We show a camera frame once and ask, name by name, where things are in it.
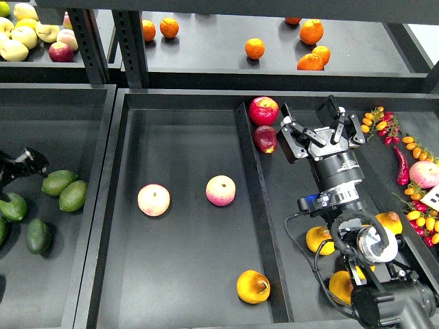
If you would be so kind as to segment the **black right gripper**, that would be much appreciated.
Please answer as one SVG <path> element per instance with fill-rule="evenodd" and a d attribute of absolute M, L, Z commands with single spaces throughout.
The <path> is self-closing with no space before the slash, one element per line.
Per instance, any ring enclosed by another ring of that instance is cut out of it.
<path fill-rule="evenodd" d="M 358 116 L 348 114 L 329 95 L 316 110 L 324 128 L 311 130 L 299 124 L 287 103 L 281 106 L 283 120 L 276 134 L 290 164 L 308 158 L 311 173 L 320 191 L 364 179 L 354 149 L 365 143 Z"/>

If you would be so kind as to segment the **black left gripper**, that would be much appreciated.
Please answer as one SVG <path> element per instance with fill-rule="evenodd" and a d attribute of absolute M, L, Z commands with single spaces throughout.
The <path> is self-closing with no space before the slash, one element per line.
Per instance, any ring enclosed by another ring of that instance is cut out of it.
<path fill-rule="evenodd" d="M 1 158 L 1 187 L 7 186 L 17 177 L 39 174 L 47 177 L 48 159 L 39 151 L 26 147 L 17 158 Z"/>

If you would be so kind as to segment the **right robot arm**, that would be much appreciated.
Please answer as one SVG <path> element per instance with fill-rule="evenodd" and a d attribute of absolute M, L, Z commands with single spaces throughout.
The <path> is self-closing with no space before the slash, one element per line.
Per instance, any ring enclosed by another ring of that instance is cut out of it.
<path fill-rule="evenodd" d="M 309 161 L 318 188 L 298 200 L 298 214 L 325 220 L 353 286 L 350 302 L 327 292 L 329 301 L 364 328 L 432 328 L 438 285 L 423 264 L 396 259 L 411 250 L 410 240 L 367 212 L 357 191 L 364 174 L 354 149 L 366 141 L 357 116 L 333 96 L 316 110 L 319 128 L 299 124 L 287 104 L 281 112 L 278 143 L 290 163 Z"/>

